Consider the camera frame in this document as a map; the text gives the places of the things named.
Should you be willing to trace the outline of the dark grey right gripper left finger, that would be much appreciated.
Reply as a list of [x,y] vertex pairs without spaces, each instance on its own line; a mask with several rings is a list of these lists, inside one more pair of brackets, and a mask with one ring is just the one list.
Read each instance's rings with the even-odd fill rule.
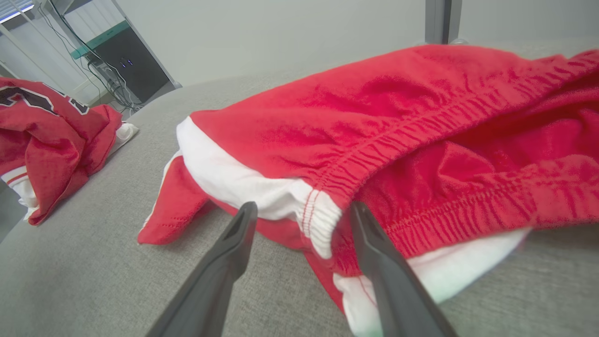
[[156,320],[148,337],[222,335],[233,285],[248,267],[256,222],[256,203],[244,203]]

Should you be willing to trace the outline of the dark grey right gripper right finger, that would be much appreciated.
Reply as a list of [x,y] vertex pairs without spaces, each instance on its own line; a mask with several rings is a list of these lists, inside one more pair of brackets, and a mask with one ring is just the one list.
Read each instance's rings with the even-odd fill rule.
[[351,204],[351,232],[359,268],[372,282],[384,337],[455,337],[406,259],[361,201]]

